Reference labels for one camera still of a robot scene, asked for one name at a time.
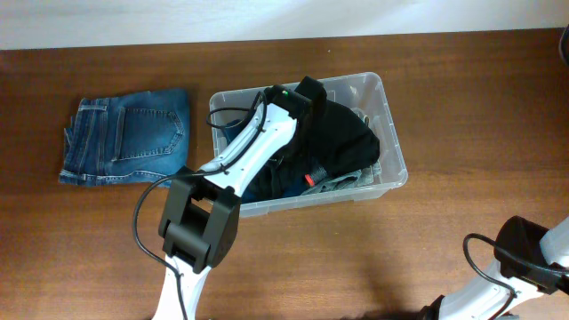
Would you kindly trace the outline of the black garment with red band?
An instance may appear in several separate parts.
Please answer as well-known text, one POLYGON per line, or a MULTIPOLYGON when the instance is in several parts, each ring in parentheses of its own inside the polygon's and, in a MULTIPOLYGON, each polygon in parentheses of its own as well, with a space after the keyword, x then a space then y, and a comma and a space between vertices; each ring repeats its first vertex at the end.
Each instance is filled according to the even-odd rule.
POLYGON ((370 127, 350 108, 330 100, 315 116, 305 142, 311 161, 305 180, 311 187, 372 166, 381 156, 381 142, 370 127))

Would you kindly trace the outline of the light wash jeans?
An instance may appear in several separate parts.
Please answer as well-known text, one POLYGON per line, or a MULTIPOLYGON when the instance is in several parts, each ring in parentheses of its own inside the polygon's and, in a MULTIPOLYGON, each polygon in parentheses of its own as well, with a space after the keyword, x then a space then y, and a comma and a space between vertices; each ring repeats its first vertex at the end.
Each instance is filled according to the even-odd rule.
MULTIPOLYGON (((365 121, 364 114, 356 111, 354 112, 363 121, 365 121)), ((294 174, 293 178, 293 187, 295 188, 294 194, 311 195, 311 194, 317 194, 329 191, 338 191, 348 188, 357 188, 365 186, 373 181, 372 167, 375 164, 377 164, 377 162, 374 163, 372 166, 366 167, 362 170, 358 170, 352 173, 348 173, 346 175, 340 176, 339 178, 325 179, 324 181, 317 183, 314 187, 311 187, 305 180, 305 175, 308 173, 309 169, 299 169, 299 171, 294 174)))

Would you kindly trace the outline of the blue denim jeans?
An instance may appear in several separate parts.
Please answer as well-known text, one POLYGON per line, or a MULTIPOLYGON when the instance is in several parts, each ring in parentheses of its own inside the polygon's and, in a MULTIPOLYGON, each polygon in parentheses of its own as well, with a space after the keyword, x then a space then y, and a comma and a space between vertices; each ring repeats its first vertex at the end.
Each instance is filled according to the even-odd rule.
POLYGON ((62 184, 154 182, 186 165, 190 108, 185 90, 82 99, 64 130, 62 184))

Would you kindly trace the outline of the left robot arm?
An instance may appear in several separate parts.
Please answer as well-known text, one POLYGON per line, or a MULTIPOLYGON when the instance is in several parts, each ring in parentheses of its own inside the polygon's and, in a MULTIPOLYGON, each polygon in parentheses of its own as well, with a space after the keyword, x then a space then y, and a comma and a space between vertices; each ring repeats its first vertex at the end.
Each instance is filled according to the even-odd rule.
POLYGON ((158 227, 166 272, 156 319, 195 318, 205 279, 236 239, 242 194, 325 105, 323 84, 310 77, 294 90, 268 87, 257 93, 245 128, 220 154, 196 172, 182 168, 172 177, 158 227))

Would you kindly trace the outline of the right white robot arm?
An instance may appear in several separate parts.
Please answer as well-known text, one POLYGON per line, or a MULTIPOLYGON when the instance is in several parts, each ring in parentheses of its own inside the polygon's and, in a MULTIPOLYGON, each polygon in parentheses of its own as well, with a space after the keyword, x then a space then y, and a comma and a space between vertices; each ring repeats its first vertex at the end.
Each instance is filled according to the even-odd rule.
POLYGON ((478 233, 466 235, 462 250, 477 276, 459 291, 441 295, 423 307, 419 319, 506 319, 512 308, 528 300, 568 292, 568 220, 545 228, 514 216, 495 239, 478 233), (473 239, 493 248, 493 260, 485 270, 469 253, 473 239))

